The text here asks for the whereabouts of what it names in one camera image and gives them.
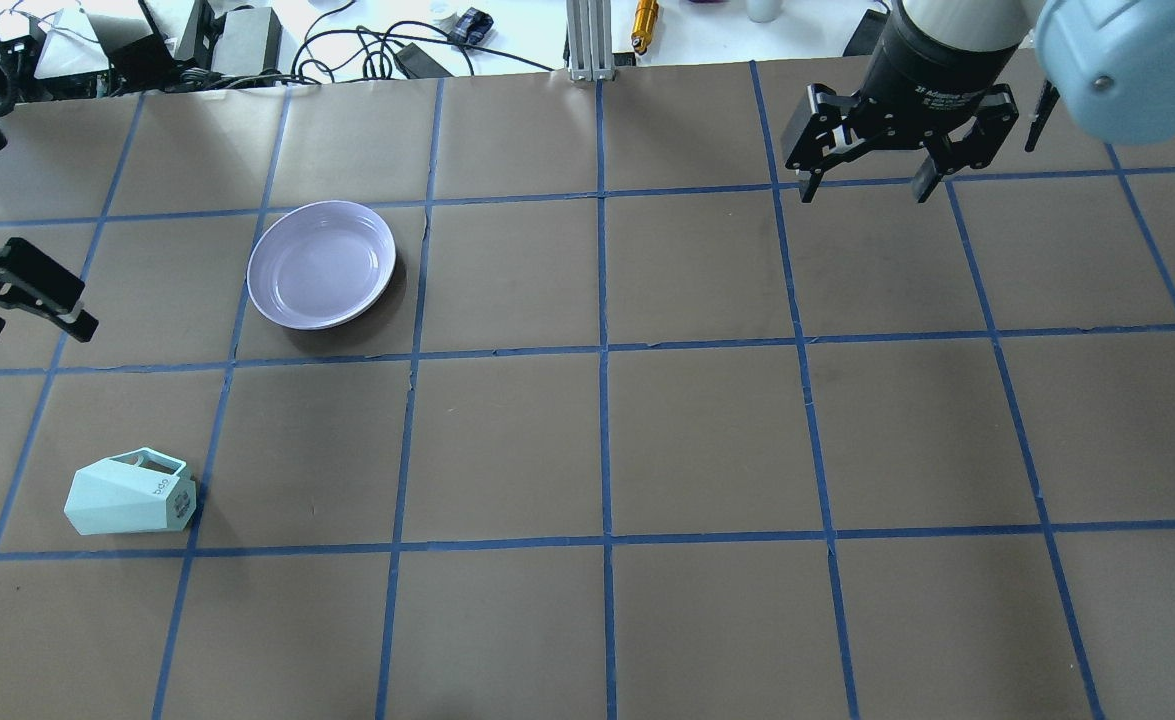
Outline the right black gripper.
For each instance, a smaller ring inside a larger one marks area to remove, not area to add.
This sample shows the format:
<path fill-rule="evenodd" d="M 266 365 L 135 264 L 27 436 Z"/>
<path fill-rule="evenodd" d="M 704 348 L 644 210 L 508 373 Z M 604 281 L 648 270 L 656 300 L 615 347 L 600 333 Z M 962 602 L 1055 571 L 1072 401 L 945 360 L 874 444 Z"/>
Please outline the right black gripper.
<path fill-rule="evenodd" d="M 878 141 L 924 141 L 927 159 L 911 182 L 916 202 L 958 170 L 988 167 L 1020 117 L 998 79 L 1029 31 L 1021 1 L 889 4 L 857 95 L 810 85 L 783 132 L 784 167 L 797 174 L 801 201 Z"/>

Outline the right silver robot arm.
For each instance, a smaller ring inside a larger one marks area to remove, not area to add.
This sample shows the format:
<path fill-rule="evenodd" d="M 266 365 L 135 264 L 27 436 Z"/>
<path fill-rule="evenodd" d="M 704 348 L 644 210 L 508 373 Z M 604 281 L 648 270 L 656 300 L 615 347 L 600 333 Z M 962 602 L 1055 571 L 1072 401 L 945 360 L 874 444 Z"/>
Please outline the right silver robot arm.
<path fill-rule="evenodd" d="M 810 85 L 788 120 L 803 201 L 870 152 L 924 152 L 919 201 L 988 167 L 1020 117 L 1000 74 L 1026 38 L 1045 74 L 1026 152 L 1058 108 L 1107 143 L 1175 137 L 1175 1 L 893 1 L 857 90 Z"/>

